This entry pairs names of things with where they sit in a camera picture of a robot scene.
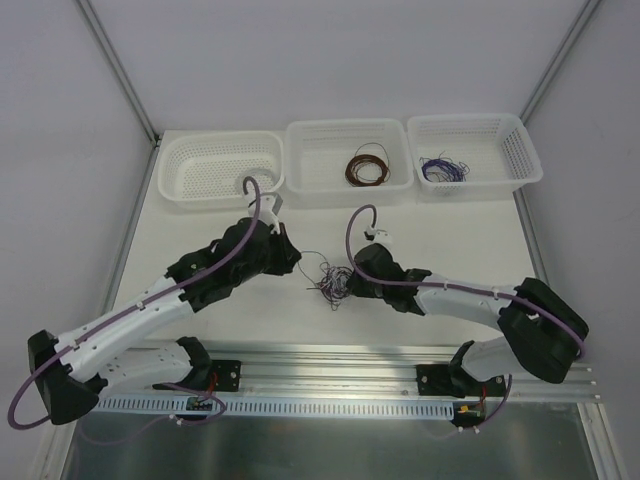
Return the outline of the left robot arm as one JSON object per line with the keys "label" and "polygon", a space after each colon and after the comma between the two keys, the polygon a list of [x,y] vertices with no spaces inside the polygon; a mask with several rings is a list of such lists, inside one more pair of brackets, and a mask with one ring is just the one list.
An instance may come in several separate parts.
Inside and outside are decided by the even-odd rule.
{"label": "left robot arm", "polygon": [[121,391],[172,384],[208,389],[215,368],[197,338],[183,336],[145,352],[135,351],[134,345],[228,298],[258,275],[292,273],[300,259],[284,224],[243,218],[221,238],[183,255],[120,311],[58,336],[46,330],[32,335],[29,368],[47,420],[54,425],[73,422]]}

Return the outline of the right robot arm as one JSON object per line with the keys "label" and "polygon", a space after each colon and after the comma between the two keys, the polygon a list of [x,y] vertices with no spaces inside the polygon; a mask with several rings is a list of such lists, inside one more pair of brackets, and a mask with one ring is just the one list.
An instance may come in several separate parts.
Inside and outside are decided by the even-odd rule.
{"label": "right robot arm", "polygon": [[404,269],[379,243],[348,259],[351,295],[380,299],[395,311],[443,315],[500,332],[489,341],[463,343],[446,365],[419,374],[432,394],[457,398],[479,394],[492,381],[524,372],[550,384],[562,383],[585,353],[586,322],[548,285],[526,278],[512,287],[455,283],[424,269]]}

